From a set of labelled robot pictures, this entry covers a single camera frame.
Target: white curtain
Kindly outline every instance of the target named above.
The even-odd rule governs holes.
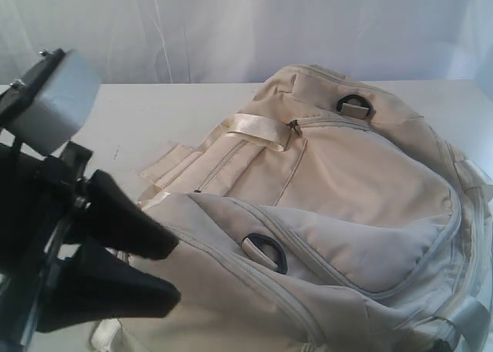
[[[261,82],[283,65],[355,79],[493,76],[493,0],[0,0],[0,83],[77,48],[104,82]]]

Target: cream canvas bag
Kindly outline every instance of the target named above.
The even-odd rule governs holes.
[[[396,96],[288,66],[143,176],[143,208],[180,244],[131,263],[182,301],[161,320],[105,321],[100,350],[482,348],[490,181]]]

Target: white table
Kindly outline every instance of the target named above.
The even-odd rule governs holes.
[[[493,103],[470,80],[368,82],[400,96],[439,135],[493,176]],[[95,108],[74,141],[94,151],[90,169],[112,173],[136,198],[137,173],[169,141],[197,146],[260,84],[102,85]],[[87,351],[91,324],[36,335],[32,352]]]

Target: backpack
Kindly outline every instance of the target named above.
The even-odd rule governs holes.
[[[388,92],[285,67],[199,148],[178,145],[142,176],[153,182],[143,209],[180,244],[166,260],[130,262],[182,301],[164,319],[113,320],[112,339],[93,344],[445,352],[485,342],[491,180]]]

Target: metal zipper slider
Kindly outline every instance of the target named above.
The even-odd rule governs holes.
[[[298,125],[298,120],[294,119],[293,121],[287,123],[290,129],[294,130],[294,132],[300,136],[301,135],[301,128],[300,125]]]

